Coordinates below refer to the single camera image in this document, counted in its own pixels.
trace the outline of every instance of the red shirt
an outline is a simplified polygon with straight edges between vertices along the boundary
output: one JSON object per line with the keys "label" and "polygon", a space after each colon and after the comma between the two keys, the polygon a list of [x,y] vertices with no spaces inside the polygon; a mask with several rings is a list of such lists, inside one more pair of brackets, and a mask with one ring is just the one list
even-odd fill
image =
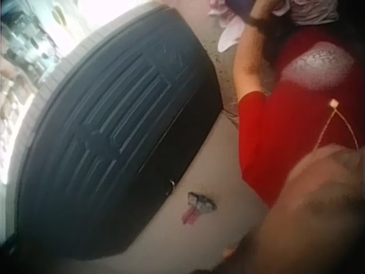
{"label": "red shirt", "polygon": [[[293,167],[310,153],[333,108],[350,124],[359,147],[365,145],[365,71],[339,41],[316,27],[291,38],[281,52],[279,80],[266,98],[252,92],[238,104],[243,179],[271,207]],[[335,115],[319,147],[355,149],[345,122]]]}

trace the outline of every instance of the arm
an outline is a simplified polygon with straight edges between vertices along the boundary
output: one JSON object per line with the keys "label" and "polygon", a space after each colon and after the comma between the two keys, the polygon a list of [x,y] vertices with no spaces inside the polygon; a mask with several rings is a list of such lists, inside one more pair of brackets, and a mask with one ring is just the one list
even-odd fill
{"label": "arm", "polygon": [[[278,0],[256,0],[250,16],[268,19]],[[259,79],[259,67],[265,36],[254,26],[246,24],[237,46],[233,65],[233,78],[238,102],[248,93],[263,91]]]}

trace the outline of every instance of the hand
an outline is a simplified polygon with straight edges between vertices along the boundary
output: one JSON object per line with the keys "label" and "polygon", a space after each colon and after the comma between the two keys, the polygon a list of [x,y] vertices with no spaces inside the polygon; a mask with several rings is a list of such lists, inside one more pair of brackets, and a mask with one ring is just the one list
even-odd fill
{"label": "hand", "polygon": [[280,7],[285,0],[256,0],[252,8],[251,16],[257,19],[266,19]]}

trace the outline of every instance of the red sleeve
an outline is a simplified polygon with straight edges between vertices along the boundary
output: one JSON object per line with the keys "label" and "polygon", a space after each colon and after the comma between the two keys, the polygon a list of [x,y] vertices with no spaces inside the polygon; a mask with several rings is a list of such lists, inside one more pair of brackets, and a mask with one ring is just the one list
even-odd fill
{"label": "red sleeve", "polygon": [[254,91],[245,95],[238,103],[240,117],[240,165],[242,173],[254,162],[255,152],[261,141],[262,120],[266,96]]}

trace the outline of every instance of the person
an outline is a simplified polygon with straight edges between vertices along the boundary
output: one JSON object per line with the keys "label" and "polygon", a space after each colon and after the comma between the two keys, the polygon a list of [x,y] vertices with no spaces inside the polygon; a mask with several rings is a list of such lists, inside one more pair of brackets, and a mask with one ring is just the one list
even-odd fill
{"label": "person", "polygon": [[233,68],[242,177],[270,210],[231,256],[195,273],[335,273],[364,254],[365,69],[346,43],[303,27],[266,97],[258,72],[278,2],[256,0]]}

